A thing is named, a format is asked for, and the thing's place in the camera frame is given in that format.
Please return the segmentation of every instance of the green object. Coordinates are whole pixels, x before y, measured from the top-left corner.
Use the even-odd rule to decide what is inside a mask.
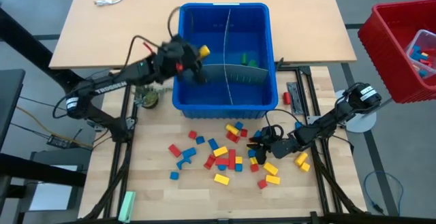
[[[128,191],[125,193],[118,221],[122,223],[130,223],[131,212],[134,209],[135,195],[136,193],[134,191]]]
[[[250,62],[248,63],[249,67],[258,67],[258,63],[256,63],[256,61],[254,60],[250,60]]]
[[[247,65],[247,53],[243,54],[242,59],[240,60],[240,64]]]

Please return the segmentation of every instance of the power cord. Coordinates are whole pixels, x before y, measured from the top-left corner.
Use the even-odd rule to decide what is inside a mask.
[[[367,174],[367,176],[365,176],[365,179],[363,180],[363,189],[364,189],[364,192],[368,196],[369,201],[371,202],[372,207],[378,213],[380,213],[382,215],[385,215],[383,208],[380,207],[377,203],[374,202],[374,200],[371,198],[371,196],[369,195],[368,190],[367,190],[367,180],[368,180],[368,177],[373,175],[373,174],[385,174],[387,176],[390,176],[392,179],[394,179],[395,181],[398,182],[399,186],[401,187],[400,198],[398,200],[398,216],[400,216],[401,215],[401,200],[403,199],[403,194],[404,194],[404,187],[401,184],[400,180],[397,177],[393,176],[392,174],[389,174],[389,173],[384,172],[384,171],[377,171],[377,170],[375,170],[373,172],[370,172],[369,174]]]
[[[94,4],[96,6],[114,5],[114,4],[117,4],[117,3],[121,2],[121,1],[122,0],[116,0],[116,1],[113,1],[113,0],[97,0],[97,1],[94,1]]]
[[[16,106],[16,108],[18,109],[18,110],[20,110],[21,112],[24,112],[26,115],[28,115],[28,116],[30,116],[31,118],[33,118],[33,120],[43,129],[43,130],[45,130],[45,131],[47,131],[48,133],[50,133],[50,134],[52,134],[52,135],[55,135],[55,136],[57,136],[58,138],[61,138],[61,139],[64,139],[64,140],[67,140],[67,141],[70,141],[70,142],[74,142],[74,143],[76,143],[77,145],[80,145],[80,146],[82,146],[82,147],[84,147],[84,148],[90,148],[91,146],[89,146],[89,145],[86,145],[86,144],[83,144],[82,142],[79,142],[79,141],[77,141],[77,140],[75,140],[75,139],[72,139],[72,138],[68,138],[68,137],[65,137],[65,136],[63,136],[63,135],[59,135],[58,133],[55,133],[55,132],[53,132],[53,131],[51,131],[51,130],[49,130],[47,127],[45,127],[32,113],[30,113],[29,111],[27,111],[27,110],[25,110],[25,109],[23,109],[23,108],[20,108],[19,106]]]

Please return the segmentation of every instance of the metal stand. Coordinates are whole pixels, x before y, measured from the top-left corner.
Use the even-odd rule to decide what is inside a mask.
[[[337,91],[335,93],[336,98],[341,98],[343,92],[344,92],[344,90]],[[369,114],[356,114],[356,116],[354,118],[352,118],[348,122],[343,123],[342,125],[345,127],[345,129],[347,131],[353,132],[353,133],[363,133],[365,131],[368,131],[368,130],[372,129],[375,125],[375,122],[377,122],[376,111],[378,111],[382,107],[388,105],[392,101],[393,101],[392,98],[386,100],[385,102],[381,103],[377,109],[375,109],[374,111],[372,111]]]

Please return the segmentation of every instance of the yellow rectangular block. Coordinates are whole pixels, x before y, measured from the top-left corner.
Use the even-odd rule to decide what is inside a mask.
[[[242,157],[236,157],[236,163],[243,163]]]
[[[272,164],[270,164],[269,162],[266,162],[264,164],[264,169],[267,172],[270,172],[270,174],[272,174],[273,176],[277,175],[277,172],[279,171],[279,169],[277,169],[275,166],[273,166]]]
[[[270,175],[266,175],[265,180],[269,183],[273,183],[276,185],[280,185],[280,177],[277,176],[270,176]]]
[[[310,169],[310,167],[311,167],[311,166],[310,166],[308,163],[303,162],[303,164],[302,164],[301,167],[300,167],[300,170],[302,170],[302,171],[304,171],[304,172],[308,172],[309,169]]]
[[[213,154],[218,157],[220,155],[226,154],[227,153],[227,147],[226,146],[222,146],[216,150],[213,151]]]
[[[258,164],[258,160],[255,157],[250,158],[251,164]]]
[[[238,135],[238,133],[239,133],[239,130],[237,128],[235,128],[231,124],[226,125],[225,129],[227,129],[228,131],[232,132],[232,134],[234,134],[234,135]]]
[[[300,153],[300,155],[295,159],[295,164],[300,167],[307,159],[307,153]]]
[[[230,181],[230,179],[228,177],[220,175],[220,174],[215,174],[215,179],[213,179],[213,180],[216,182],[219,182],[221,184],[224,184],[226,186],[229,184],[229,181]]]

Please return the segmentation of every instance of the gray floor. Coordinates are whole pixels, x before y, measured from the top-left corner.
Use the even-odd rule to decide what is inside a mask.
[[[371,13],[371,6],[379,2],[400,1],[400,0],[337,0],[339,9],[345,23],[363,23]],[[0,0],[1,7],[11,14],[27,30],[34,35],[60,34],[63,23],[67,16],[72,0]],[[358,62],[351,64],[351,70],[355,81],[371,82],[381,93],[384,99],[389,94],[379,78],[371,60],[364,51],[359,39],[357,30],[349,30],[349,37],[356,51]],[[53,50],[56,41],[43,41],[43,44]],[[22,96],[56,103],[63,96],[63,91],[50,78],[36,69],[30,62],[17,54],[4,42],[0,42],[1,69],[22,68],[26,70],[25,85]],[[340,65],[329,65],[335,90],[345,89],[347,83]],[[95,70],[87,69],[77,71],[81,76],[87,76]],[[90,143],[93,138],[93,130],[84,121],[75,121],[70,118],[54,120],[51,118],[52,109],[46,106],[20,100],[19,106],[34,113],[47,127],[65,136],[74,134],[83,128],[78,140]],[[434,168],[436,160],[436,144],[432,128],[434,128],[434,110],[436,101],[427,101],[413,104],[392,103],[380,110],[377,114],[377,124],[372,132],[377,144],[384,169],[395,175],[403,184],[405,193],[401,204],[401,215],[407,217],[431,217],[436,218],[436,175]],[[19,125],[41,131],[41,129],[22,112],[16,111],[13,121]],[[368,148],[362,134],[349,133],[349,139],[355,145],[354,161],[358,175],[363,183],[364,177],[371,171],[373,166],[369,156]],[[32,133],[22,131],[19,128],[10,127],[2,152],[28,159],[31,152],[58,150],[45,145],[45,139],[39,138]],[[43,158],[60,160],[58,157],[44,154]],[[74,151],[74,162],[80,162],[85,167],[89,161],[89,152]],[[69,157],[62,157],[65,162]],[[399,187],[390,180],[392,194],[396,201],[399,198]],[[383,209],[384,201],[379,190],[375,177],[368,180],[368,191],[373,201]],[[368,208],[371,212],[374,209],[367,199]],[[15,216],[5,214],[17,208],[16,200],[8,200],[3,214],[0,217],[0,224],[13,223]],[[25,223],[58,223],[60,221],[72,221],[76,216],[78,208],[65,212],[32,212],[28,213]]]

